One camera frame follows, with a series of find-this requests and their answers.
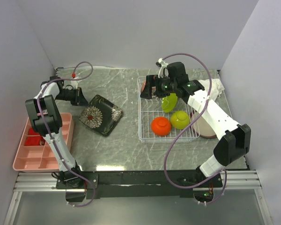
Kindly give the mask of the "green plate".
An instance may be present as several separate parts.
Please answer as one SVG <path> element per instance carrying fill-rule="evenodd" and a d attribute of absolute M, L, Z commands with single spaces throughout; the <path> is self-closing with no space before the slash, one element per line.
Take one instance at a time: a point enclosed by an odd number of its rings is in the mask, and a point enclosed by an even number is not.
<path fill-rule="evenodd" d="M 177 104 L 178 97 L 175 93 L 171 93 L 169 96 L 162 98 L 162 110 L 166 113 L 172 111 Z"/>

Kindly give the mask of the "black floral square plate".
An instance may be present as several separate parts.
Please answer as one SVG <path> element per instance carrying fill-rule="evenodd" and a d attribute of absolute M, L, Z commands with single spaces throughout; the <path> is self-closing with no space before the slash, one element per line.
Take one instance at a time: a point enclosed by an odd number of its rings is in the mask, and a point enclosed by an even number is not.
<path fill-rule="evenodd" d="M 79 121 L 91 130 L 109 136 L 123 116 L 123 110 L 111 101 L 95 95 L 89 106 L 83 109 Z"/>

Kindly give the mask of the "orange bowl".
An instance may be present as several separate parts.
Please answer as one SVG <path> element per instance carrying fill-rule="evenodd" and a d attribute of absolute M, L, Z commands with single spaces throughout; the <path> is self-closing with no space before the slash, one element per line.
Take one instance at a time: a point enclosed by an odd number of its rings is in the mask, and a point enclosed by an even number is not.
<path fill-rule="evenodd" d="M 171 131 L 171 123 L 165 117 L 156 117 L 151 123 L 151 130 L 155 135 L 166 136 Z"/>

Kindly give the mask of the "green bowl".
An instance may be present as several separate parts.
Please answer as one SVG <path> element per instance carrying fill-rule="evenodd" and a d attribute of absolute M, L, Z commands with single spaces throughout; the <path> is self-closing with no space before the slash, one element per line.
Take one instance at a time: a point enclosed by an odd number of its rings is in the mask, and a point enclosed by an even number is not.
<path fill-rule="evenodd" d="M 170 117 L 170 122 L 174 128 L 183 130 L 190 124 L 190 116 L 184 111 L 176 111 Z"/>

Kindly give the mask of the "brown rimmed round plate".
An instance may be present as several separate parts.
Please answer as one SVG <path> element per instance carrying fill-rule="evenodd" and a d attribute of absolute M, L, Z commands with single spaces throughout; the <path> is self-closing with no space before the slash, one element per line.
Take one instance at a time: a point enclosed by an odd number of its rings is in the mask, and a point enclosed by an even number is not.
<path fill-rule="evenodd" d="M 217 137 L 214 130 L 202 116 L 199 117 L 194 124 L 192 124 L 191 128 L 196 134 L 203 138 L 212 139 Z"/>

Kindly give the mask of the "pink ceramic mug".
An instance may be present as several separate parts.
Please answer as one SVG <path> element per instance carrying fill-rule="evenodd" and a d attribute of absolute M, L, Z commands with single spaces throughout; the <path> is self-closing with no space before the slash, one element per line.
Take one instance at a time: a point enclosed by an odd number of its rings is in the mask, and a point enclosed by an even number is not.
<path fill-rule="evenodd" d="M 143 92 L 143 91 L 144 91 L 145 86 L 146 86 L 146 81 L 144 81 L 144 82 L 142 83 L 142 86 L 141 86 L 141 92 Z"/>

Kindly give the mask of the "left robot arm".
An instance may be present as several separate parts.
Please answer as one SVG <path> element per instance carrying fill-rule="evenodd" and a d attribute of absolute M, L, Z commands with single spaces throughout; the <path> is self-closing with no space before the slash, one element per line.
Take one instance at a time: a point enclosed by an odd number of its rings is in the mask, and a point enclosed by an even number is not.
<path fill-rule="evenodd" d="M 64 80 L 54 75 L 42 82 L 40 92 L 26 100 L 25 106 L 33 130 L 49 144 L 59 167 L 53 177 L 70 188 L 86 188 L 87 181 L 71 155 L 62 134 L 62 117 L 55 100 L 69 101 L 73 106 L 88 106 L 89 103 L 78 86 L 64 87 Z"/>

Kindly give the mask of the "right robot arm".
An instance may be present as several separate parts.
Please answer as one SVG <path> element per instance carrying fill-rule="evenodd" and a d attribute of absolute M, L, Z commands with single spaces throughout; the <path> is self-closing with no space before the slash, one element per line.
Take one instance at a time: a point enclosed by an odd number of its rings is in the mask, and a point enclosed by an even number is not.
<path fill-rule="evenodd" d="M 157 62 L 160 70 L 157 75 L 148 75 L 140 97 L 151 99 L 166 97 L 171 93 L 182 99 L 198 112 L 215 132 L 219 142 L 212 156 L 196 169 L 195 186 L 206 187 L 212 178 L 230 163 L 249 152 L 251 128 L 247 124 L 239 124 L 210 97 L 198 80 L 189 80 L 182 62 L 166 63 L 162 59 Z"/>

